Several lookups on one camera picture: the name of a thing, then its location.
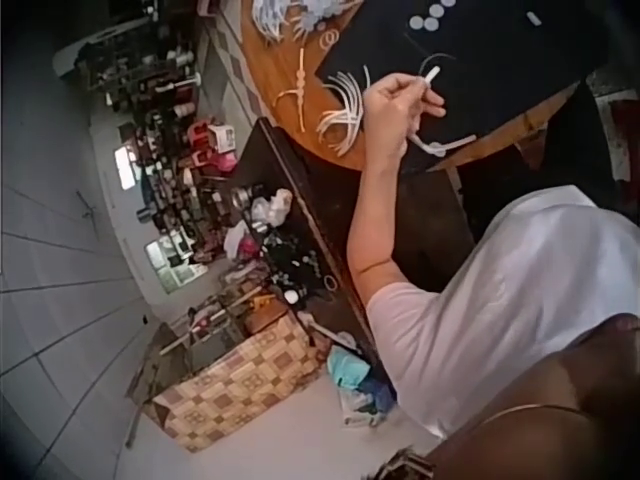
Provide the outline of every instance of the hand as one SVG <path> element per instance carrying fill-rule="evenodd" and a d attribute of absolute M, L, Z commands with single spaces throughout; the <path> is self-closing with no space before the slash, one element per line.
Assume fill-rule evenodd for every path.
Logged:
<path fill-rule="evenodd" d="M 420 117 L 446 114 L 444 99 L 424 78 L 394 73 L 364 92 L 367 163 L 397 162 L 407 153 L 407 136 L 420 129 Z"/>

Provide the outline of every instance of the round wooden table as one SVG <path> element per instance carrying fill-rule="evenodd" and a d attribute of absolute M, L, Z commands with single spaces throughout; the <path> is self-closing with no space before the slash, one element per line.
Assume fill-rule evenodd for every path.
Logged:
<path fill-rule="evenodd" d="M 253 0 L 242 0 L 242 50 L 256 88 L 273 118 L 298 144 L 314 155 L 336 165 L 362 170 L 365 161 L 362 134 L 358 135 L 353 148 L 346 155 L 339 157 L 329 148 L 329 144 L 339 142 L 345 130 L 338 127 L 332 128 L 331 130 L 335 131 L 328 132 L 324 141 L 320 141 L 316 133 L 316 126 L 323 112 L 342 108 L 340 102 L 315 76 L 316 69 L 327 54 L 319 44 L 322 32 L 309 35 L 304 45 L 306 87 L 303 112 L 306 131 L 302 132 L 295 95 L 287 95 L 274 106 L 274 101 L 281 92 L 296 86 L 296 72 L 302 42 L 293 41 L 292 25 L 288 25 L 283 26 L 285 38 L 282 42 L 267 45 L 251 19 L 252 4 Z M 327 30 L 335 28 L 342 31 L 357 9 L 358 7 L 354 7 L 340 17 L 330 19 L 327 22 Z M 565 104 L 574 89 L 575 86 L 569 87 L 548 98 L 486 137 L 460 149 L 434 167 L 434 170 L 460 166 L 487 157 L 526 138 L 543 126 Z"/>

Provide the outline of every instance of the white sleeve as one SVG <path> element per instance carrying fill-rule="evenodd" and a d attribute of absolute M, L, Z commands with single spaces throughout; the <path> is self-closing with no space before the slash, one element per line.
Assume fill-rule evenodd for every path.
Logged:
<path fill-rule="evenodd" d="M 396 389 L 403 377 L 410 374 L 420 343 L 424 341 L 422 331 L 430 307 L 437 297 L 438 294 L 425 292 L 410 283 L 392 283 L 377 291 L 367 305 L 378 354 Z"/>

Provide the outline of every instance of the white shirt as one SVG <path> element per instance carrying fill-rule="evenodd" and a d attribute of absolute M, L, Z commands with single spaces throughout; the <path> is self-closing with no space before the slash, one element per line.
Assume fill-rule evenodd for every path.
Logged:
<path fill-rule="evenodd" d="M 640 315 L 640 229 L 576 187 L 508 205 L 441 294 L 394 283 L 367 306 L 400 407 L 441 438 L 618 313 Z"/>

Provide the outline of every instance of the window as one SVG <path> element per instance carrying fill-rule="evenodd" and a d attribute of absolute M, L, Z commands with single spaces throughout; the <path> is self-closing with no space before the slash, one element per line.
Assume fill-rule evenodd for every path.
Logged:
<path fill-rule="evenodd" d="M 204 265 L 190 265 L 193 255 L 191 245 L 183 229 L 173 230 L 145 247 L 151 266 L 156 271 L 160 284 L 168 294 L 192 282 L 207 272 Z"/>
<path fill-rule="evenodd" d="M 133 153 L 131 147 L 124 145 L 115 152 L 116 167 L 120 176 L 120 185 L 123 190 L 129 190 L 140 179 L 140 175 L 134 175 L 134 167 L 137 168 L 136 154 Z"/>

